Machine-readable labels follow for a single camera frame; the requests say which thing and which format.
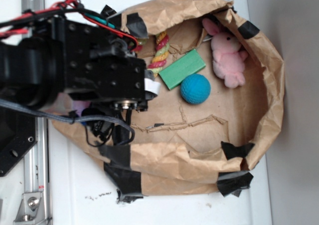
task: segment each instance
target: blue foam ball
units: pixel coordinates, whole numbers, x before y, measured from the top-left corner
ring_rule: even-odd
[[[205,76],[192,74],[186,77],[180,86],[180,94],[190,104],[204,102],[210,94],[210,84]]]

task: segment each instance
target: stuffed bunny ear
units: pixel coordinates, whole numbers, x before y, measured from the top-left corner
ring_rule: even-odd
[[[202,21],[203,27],[205,28],[205,30],[208,32],[208,34],[214,36],[218,33],[220,33],[220,29],[219,27],[212,22],[210,19],[208,18],[204,18]]]

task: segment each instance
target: green foam block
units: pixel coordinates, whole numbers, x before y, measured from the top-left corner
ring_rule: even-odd
[[[171,90],[180,85],[186,77],[197,73],[205,66],[205,62],[196,49],[193,49],[169,67],[163,69],[159,75],[168,89]]]

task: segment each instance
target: pink stuffed bunny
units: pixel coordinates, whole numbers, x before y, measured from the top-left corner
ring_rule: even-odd
[[[208,18],[202,24],[208,34],[212,35],[211,49],[213,50],[213,70],[218,78],[225,79],[225,86],[236,88],[245,84],[243,72],[244,60],[248,57],[247,51],[239,51],[241,43],[220,28]]]

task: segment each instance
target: paper bag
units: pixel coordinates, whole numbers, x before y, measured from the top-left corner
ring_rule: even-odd
[[[201,25],[204,17],[212,16],[249,53],[242,87],[226,88],[212,71],[210,42],[202,42],[207,33]],[[85,153],[103,161],[108,176],[127,196],[218,190],[228,194],[239,189],[234,184],[244,181],[249,186],[252,176],[247,171],[275,140],[283,118],[284,63],[265,35],[234,11],[232,1],[224,0],[153,0],[109,20],[125,32],[148,38],[138,54],[146,62],[155,53],[154,35],[164,30],[171,44],[167,66],[196,48],[206,63],[199,74],[210,82],[209,98],[199,105],[187,104],[178,87],[170,91],[157,77],[162,83],[159,96],[149,102],[147,112],[132,114],[134,142],[116,149],[90,147],[80,124],[55,122],[55,127]],[[123,174],[126,184],[119,182]]]

